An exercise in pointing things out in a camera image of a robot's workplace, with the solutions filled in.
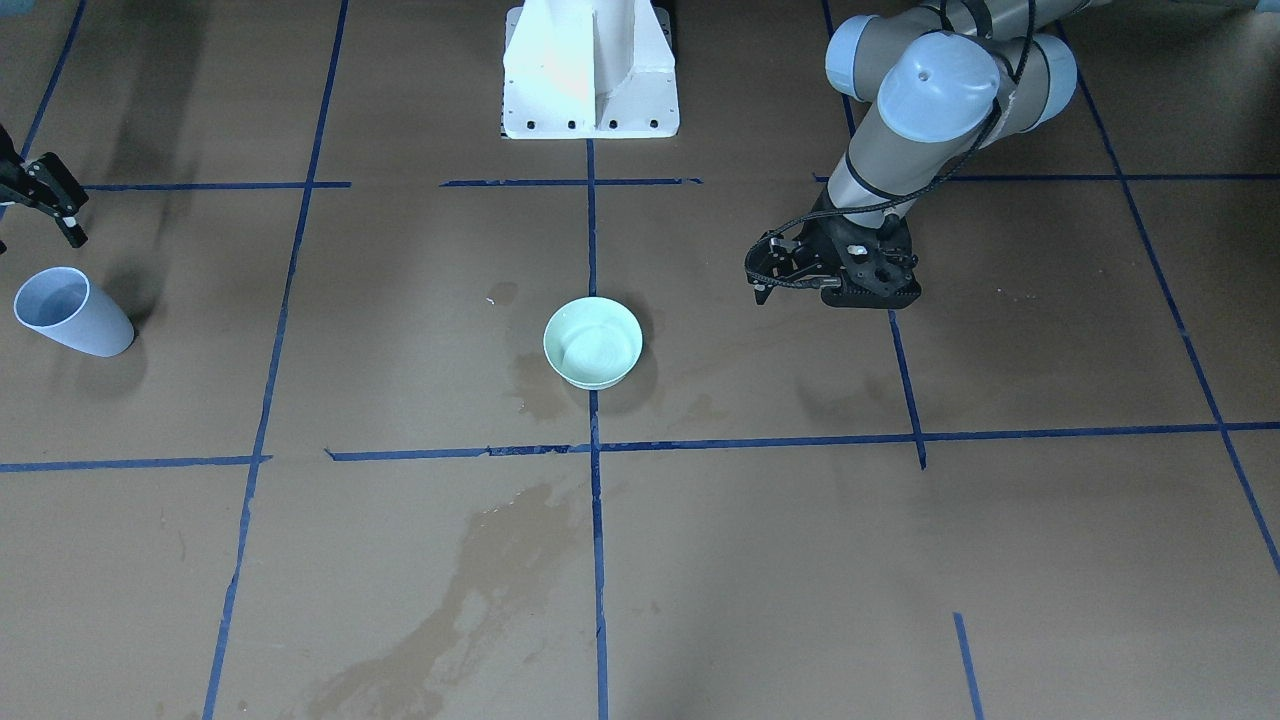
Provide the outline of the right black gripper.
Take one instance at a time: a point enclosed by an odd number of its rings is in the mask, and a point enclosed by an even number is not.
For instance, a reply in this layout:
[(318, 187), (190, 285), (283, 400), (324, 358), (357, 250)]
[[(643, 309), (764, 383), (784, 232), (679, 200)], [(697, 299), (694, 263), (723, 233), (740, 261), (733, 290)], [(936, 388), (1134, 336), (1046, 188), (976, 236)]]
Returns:
[(72, 249), (83, 247), (88, 236), (77, 220), (88, 195), (65, 163), (46, 152), (29, 163), (1, 160), (1, 201), (19, 204), (50, 215)]

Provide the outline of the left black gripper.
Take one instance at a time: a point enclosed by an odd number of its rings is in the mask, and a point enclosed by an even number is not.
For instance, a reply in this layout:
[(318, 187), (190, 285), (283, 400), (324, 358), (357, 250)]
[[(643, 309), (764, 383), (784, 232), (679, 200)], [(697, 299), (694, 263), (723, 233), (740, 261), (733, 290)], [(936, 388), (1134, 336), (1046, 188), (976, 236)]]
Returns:
[(765, 236), (765, 284), (754, 284), (756, 305), (764, 305), (769, 291), (818, 290), (831, 287), (831, 237), (818, 225), (804, 225), (787, 240), (782, 232)]

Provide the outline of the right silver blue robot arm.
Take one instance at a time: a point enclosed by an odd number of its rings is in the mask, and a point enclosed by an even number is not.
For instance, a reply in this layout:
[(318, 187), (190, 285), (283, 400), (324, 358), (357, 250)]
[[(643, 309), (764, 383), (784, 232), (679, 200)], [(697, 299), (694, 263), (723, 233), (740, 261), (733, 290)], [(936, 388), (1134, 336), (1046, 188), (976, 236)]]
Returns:
[(51, 217), (73, 249), (88, 236), (76, 215), (88, 202), (84, 188), (55, 152), (26, 161), (1, 127), (1, 202), (31, 208)]

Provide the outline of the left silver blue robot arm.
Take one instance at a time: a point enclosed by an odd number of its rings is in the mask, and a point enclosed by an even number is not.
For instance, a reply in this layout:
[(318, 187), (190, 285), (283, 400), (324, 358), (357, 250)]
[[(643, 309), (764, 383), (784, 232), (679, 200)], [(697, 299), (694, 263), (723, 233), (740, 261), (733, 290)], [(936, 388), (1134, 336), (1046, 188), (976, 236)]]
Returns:
[(908, 213), (974, 152), (1055, 118), (1076, 87), (1044, 27), (1083, 1), (923, 1), (855, 15), (831, 36), (829, 85), (867, 113), (814, 206), (748, 251), (758, 304), (814, 290), (832, 307), (909, 306), (922, 293)]

